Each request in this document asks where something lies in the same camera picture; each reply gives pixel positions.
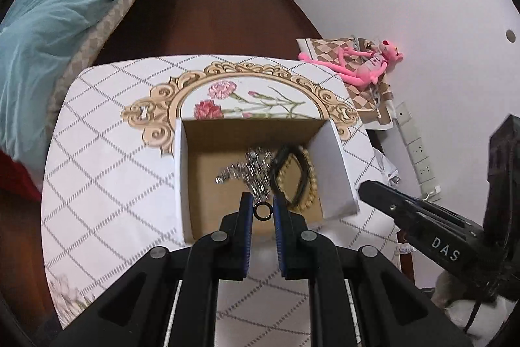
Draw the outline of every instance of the electrical socket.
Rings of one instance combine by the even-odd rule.
[[[433,177],[435,177],[435,175],[433,175],[432,164],[430,163],[429,158],[417,162],[413,167],[415,168],[415,173],[417,174],[417,181],[419,184],[422,184],[425,181],[431,180]]]
[[[410,158],[412,159],[412,163],[416,164],[417,162],[422,161],[428,157],[426,153],[426,149],[423,146],[421,138],[411,142],[408,146],[406,146],[408,153],[410,154]]]
[[[422,198],[425,199],[429,193],[435,191],[435,194],[431,194],[428,198],[428,202],[435,202],[441,198],[440,194],[440,185],[437,181],[437,178],[432,178],[429,181],[422,183],[420,186]]]
[[[417,127],[415,127],[415,121],[413,118],[399,126],[399,130],[401,131],[402,141],[405,142],[405,145],[409,145],[421,136]]]
[[[397,122],[399,123],[399,125],[403,125],[405,122],[410,121],[410,119],[412,118],[404,102],[397,106],[397,108],[395,109],[395,114],[397,116]]]

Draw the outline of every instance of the cardboard box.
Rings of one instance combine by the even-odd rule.
[[[303,145],[309,151],[318,182],[313,205],[302,212],[308,224],[359,211],[357,194],[348,180],[343,150],[332,120],[320,119],[215,119],[176,123],[175,207],[183,223],[185,242],[212,233],[222,217],[238,210],[247,186],[239,180],[217,184],[220,171],[243,162],[251,147],[274,152],[283,144]],[[300,168],[292,161],[285,175],[288,198],[296,191]],[[253,221],[253,234],[271,235],[273,220]]]

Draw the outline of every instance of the red flower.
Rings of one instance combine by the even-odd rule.
[[[232,81],[217,81],[215,84],[212,84],[210,88],[207,90],[207,94],[212,99],[225,99],[229,97],[237,88],[237,85]]]
[[[224,118],[220,105],[215,105],[213,100],[203,100],[195,105],[193,110],[195,119],[217,119]]]

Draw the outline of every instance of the brown floor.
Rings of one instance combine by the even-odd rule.
[[[298,37],[319,34],[288,0],[137,0],[96,63],[189,53],[297,59]],[[53,310],[40,205],[1,191],[0,292],[29,333]]]

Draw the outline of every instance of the wall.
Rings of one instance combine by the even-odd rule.
[[[490,134],[509,113],[520,115],[520,16],[511,0],[295,0],[322,36],[396,42],[405,60],[390,74],[396,104],[406,101],[440,182],[442,206],[482,222]],[[383,143],[403,162],[399,137]],[[418,194],[413,173],[404,191]],[[438,268],[421,262],[418,285]]]

